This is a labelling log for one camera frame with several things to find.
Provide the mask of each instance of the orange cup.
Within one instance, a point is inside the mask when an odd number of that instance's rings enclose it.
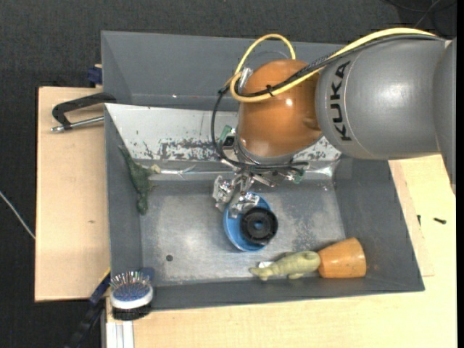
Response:
[[[324,278],[364,277],[365,255],[360,242],[352,237],[330,245],[318,252],[319,274]]]

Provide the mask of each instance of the yellow cable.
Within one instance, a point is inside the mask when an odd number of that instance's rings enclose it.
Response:
[[[347,52],[349,50],[357,48],[358,46],[362,46],[362,45],[368,43],[369,41],[376,40],[377,38],[381,38],[381,37],[384,37],[384,36],[390,36],[390,35],[409,35],[409,34],[420,34],[420,35],[425,35],[425,36],[435,36],[433,33],[428,33],[426,31],[422,31],[422,30],[416,30],[415,28],[389,28],[387,30],[382,30],[382,31],[377,31],[375,33],[371,33],[370,35],[364,36],[364,37],[362,37],[362,38],[360,38],[360,39],[358,39],[356,41],[353,41],[352,43],[346,45],[343,49],[340,49],[336,53],[332,54],[329,58],[339,56],[340,54],[343,54],[343,53],[345,53],[345,52]],[[231,95],[237,101],[244,102],[244,103],[252,103],[252,102],[265,101],[266,99],[269,99],[270,97],[272,97],[268,93],[262,94],[260,96],[253,96],[253,97],[241,96],[240,94],[238,94],[235,91],[236,82],[241,77],[241,72],[239,72],[239,71],[241,69],[241,66],[245,62],[245,59],[248,57],[251,50],[253,50],[253,48],[259,42],[265,40],[265,38],[267,38],[267,36],[269,36],[269,35],[266,35],[266,36],[263,36],[262,38],[259,38],[257,41],[255,41],[249,47],[249,49],[245,52],[244,58],[242,58],[242,60],[240,61],[239,66],[237,67],[236,74],[230,80]],[[303,81],[311,78],[314,74],[318,73],[320,70],[322,70],[322,68],[320,68],[319,70],[316,70],[316,71],[312,71],[312,72],[306,74],[305,76],[302,76],[301,78],[298,78],[298,79],[292,81],[291,83],[283,86],[282,88],[273,91],[273,95],[277,96],[279,94],[282,94],[285,91],[288,91],[289,89],[293,88],[294,86],[296,86],[296,85],[302,83]]]
[[[291,55],[291,58],[292,59],[295,59],[297,58],[297,56],[295,55],[295,50],[293,50],[293,46],[291,45],[290,41],[288,41],[286,38],[284,38],[282,35],[279,35],[278,33],[270,33],[269,35],[264,35],[260,38],[258,38],[249,48],[248,50],[245,52],[245,54],[243,55],[243,57],[241,58],[241,61],[239,63],[239,65],[237,66],[236,70],[235,70],[235,73],[239,73],[241,68],[243,67],[245,61],[247,60],[248,56],[250,55],[250,53],[253,51],[253,49],[256,47],[257,44],[261,43],[262,41],[264,40],[268,40],[269,38],[278,38],[279,40],[282,40],[286,45],[287,47],[289,48],[289,51],[290,51],[290,55]]]

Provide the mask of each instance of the blue object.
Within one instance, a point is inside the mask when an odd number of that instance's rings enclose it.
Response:
[[[87,71],[87,79],[91,83],[102,84],[103,83],[103,71],[101,68],[93,66]]]
[[[256,207],[262,207],[264,209],[270,210],[269,203],[260,195],[258,195],[258,197],[260,200],[258,201],[258,205]],[[244,237],[240,231],[240,221],[242,216],[243,214],[239,214],[237,218],[229,217],[229,206],[226,207],[223,217],[225,234],[237,249],[240,249],[243,252],[258,252],[266,245],[254,244]]]

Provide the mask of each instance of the wooden board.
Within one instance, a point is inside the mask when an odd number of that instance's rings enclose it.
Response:
[[[62,102],[95,88],[39,89],[36,301],[88,298],[109,267],[102,123],[66,133],[51,116]],[[102,106],[71,112],[71,121],[102,115]]]

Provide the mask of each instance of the white cable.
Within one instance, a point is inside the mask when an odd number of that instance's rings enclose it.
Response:
[[[9,206],[9,208],[13,211],[13,213],[17,216],[18,220],[21,222],[22,226],[25,228],[25,230],[30,234],[30,237],[32,237],[34,240],[36,239],[36,236],[34,235],[34,233],[32,233],[32,231],[30,230],[30,228],[28,227],[28,225],[26,224],[26,222],[21,218],[20,214],[17,212],[17,210],[15,209],[15,207],[13,206],[13,204],[5,197],[5,195],[2,194],[2,192],[0,191],[0,197],[7,203],[7,205]]]

